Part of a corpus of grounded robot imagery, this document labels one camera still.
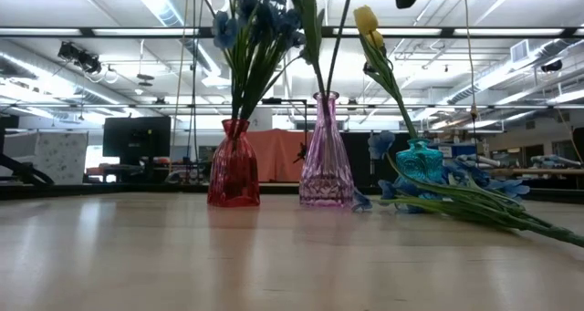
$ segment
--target pink glass vase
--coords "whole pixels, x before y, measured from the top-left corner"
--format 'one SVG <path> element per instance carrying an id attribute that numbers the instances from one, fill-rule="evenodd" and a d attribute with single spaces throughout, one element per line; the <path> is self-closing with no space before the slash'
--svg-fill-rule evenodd
<path id="1" fill-rule="evenodd" d="M 306 206 L 351 207 L 353 177 L 345 145 L 337 129 L 336 92 L 328 98 L 328 116 L 319 93 L 317 126 L 314 129 L 308 155 L 300 178 L 300 204 Z"/>
<path id="2" fill-rule="evenodd" d="M 249 121 L 226 119 L 225 139 L 213 155 L 207 203 L 220 207 L 259 205 L 257 160 L 246 137 Z"/>

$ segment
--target computer monitor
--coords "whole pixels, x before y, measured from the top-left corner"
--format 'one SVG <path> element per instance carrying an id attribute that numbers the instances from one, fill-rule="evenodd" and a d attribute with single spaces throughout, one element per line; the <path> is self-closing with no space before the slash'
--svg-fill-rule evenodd
<path id="1" fill-rule="evenodd" d="M 140 157 L 171 155 L 171 118 L 108 118 L 103 126 L 103 156 L 120 157 L 120 164 L 137 164 Z"/>

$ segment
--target wall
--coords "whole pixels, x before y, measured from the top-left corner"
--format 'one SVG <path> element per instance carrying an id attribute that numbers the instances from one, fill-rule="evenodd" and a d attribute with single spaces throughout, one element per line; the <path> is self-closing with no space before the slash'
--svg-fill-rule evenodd
<path id="1" fill-rule="evenodd" d="M 509 128 L 507 133 L 488 138 L 489 149 L 506 150 L 543 144 L 544 152 L 552 154 L 553 142 L 569 140 L 572 129 L 584 127 L 584 110 L 572 110 L 569 116 L 569 129 L 554 118 L 539 118 L 536 119 L 535 129 L 526 130 L 525 121 L 521 120 L 519 125 Z"/>

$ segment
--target ceiling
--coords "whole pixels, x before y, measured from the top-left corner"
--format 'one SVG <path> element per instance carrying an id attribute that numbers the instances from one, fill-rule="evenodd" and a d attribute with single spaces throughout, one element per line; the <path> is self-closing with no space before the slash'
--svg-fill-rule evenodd
<path id="1" fill-rule="evenodd" d="M 222 0 L 212 0 L 217 7 Z M 584 0 L 468 0 L 468 22 L 471 26 L 490 27 L 573 27 L 584 24 L 581 5 Z M 31 26 L 31 27 L 161 27 L 162 22 L 153 14 L 147 5 L 148 0 L 0 0 L 0 26 Z M 212 17 L 202 0 L 170 0 L 179 16 L 186 14 L 188 26 L 211 26 Z M 325 26 L 338 26 L 345 0 L 318 0 L 319 8 L 326 8 Z M 352 10 L 358 6 L 369 5 L 377 15 L 380 26 L 464 26 L 466 12 L 463 0 L 418 0 L 409 9 L 397 9 L 394 0 L 351 0 L 347 26 L 354 26 Z M 87 82 L 82 73 L 72 64 L 64 64 L 57 57 L 61 42 L 73 42 L 76 46 L 99 55 L 99 60 L 119 74 L 119 78 L 109 83 L 114 76 L 109 75 L 99 83 Z M 472 69 L 474 78 L 482 78 L 485 73 L 495 70 L 510 57 L 510 47 L 519 43 L 520 39 L 476 39 L 470 42 L 473 66 L 469 61 L 468 42 L 465 39 L 447 40 L 435 38 L 399 39 L 386 38 L 388 52 L 393 59 L 394 72 L 401 86 L 401 93 L 410 104 L 445 104 L 448 97 L 457 92 L 465 84 L 470 84 Z M 321 50 L 321 67 L 323 72 L 329 72 L 329 64 L 334 46 L 334 39 L 323 41 Z M 532 40 L 530 45 L 541 46 L 548 41 Z M 212 39 L 200 39 L 201 48 L 208 58 L 216 64 L 221 78 L 229 78 L 229 68 L 223 60 L 222 53 L 213 45 Z M 47 72 L 59 71 L 57 76 L 69 81 L 77 87 L 87 84 L 119 103 L 148 103 L 156 98 L 164 97 L 173 103 L 177 92 L 182 98 L 181 103 L 190 103 L 190 96 L 195 91 L 199 103 L 221 104 L 230 101 L 230 89 L 227 86 L 214 86 L 203 81 L 207 75 L 198 66 L 193 72 L 190 65 L 193 55 L 183 48 L 178 40 L 145 39 L 141 60 L 141 41 L 111 38 L 18 38 L 0 39 L 0 54 L 10 55 L 14 50 L 20 60 Z M 476 102 L 479 105 L 496 104 L 503 98 L 525 91 L 542 82 L 566 76 L 569 72 L 582 67 L 584 55 L 583 46 L 573 41 L 573 46 L 567 47 L 553 59 L 561 58 L 564 67 L 561 71 L 544 74 L 533 66 L 522 67 L 520 70 L 502 78 L 496 84 L 476 91 Z M 292 49 L 287 59 L 297 55 L 298 50 Z M 340 43 L 339 56 L 335 66 L 332 89 L 340 95 L 340 103 L 347 103 L 349 98 L 356 98 L 361 104 L 391 103 L 388 94 L 370 78 L 362 73 L 365 59 L 358 39 L 344 38 Z M 136 75 L 141 72 L 154 76 L 153 86 L 139 87 Z M 91 77 L 97 81 L 100 76 Z M 51 93 L 59 89 L 59 85 L 45 85 Z M 280 79 L 274 88 L 274 96 L 281 98 L 311 99 L 317 90 L 317 83 L 312 68 L 302 61 L 292 64 L 287 69 L 287 79 Z M 555 88 L 550 88 L 547 95 L 536 91 L 516 102 L 541 103 L 545 98 L 552 98 Z M 471 98 L 462 99 L 459 105 L 469 105 Z M 432 112 L 423 109 L 412 111 L 418 119 L 430 119 L 436 123 L 441 120 L 456 119 L 463 116 L 465 109 Z M 398 114 L 395 109 L 381 109 L 370 115 L 371 110 L 364 111 L 369 115 L 366 120 L 375 116 Z M 144 111 L 144 115 L 170 114 L 174 109 L 159 109 Z M 189 113 L 188 109 L 180 109 L 180 113 Z M 212 108 L 197 110 L 199 113 L 217 114 L 221 111 Z M 498 112 L 498 117 L 508 116 L 506 112 Z"/>

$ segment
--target yellow tulip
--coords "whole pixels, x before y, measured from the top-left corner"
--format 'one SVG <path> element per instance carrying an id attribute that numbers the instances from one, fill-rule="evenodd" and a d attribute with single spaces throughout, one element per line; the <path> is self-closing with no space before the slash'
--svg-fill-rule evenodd
<path id="1" fill-rule="evenodd" d="M 355 24 L 359 30 L 359 33 L 366 36 L 369 32 L 377 29 L 379 23 L 377 22 L 377 17 L 371 11 L 371 8 L 364 5 L 358 7 L 353 11 L 355 16 Z"/>
<path id="2" fill-rule="evenodd" d="M 369 44 L 371 44 L 372 46 L 376 47 L 376 48 L 381 48 L 383 47 L 383 35 L 378 32 L 378 31 L 372 31 L 369 32 L 365 38 L 367 39 L 367 42 L 369 42 Z"/>

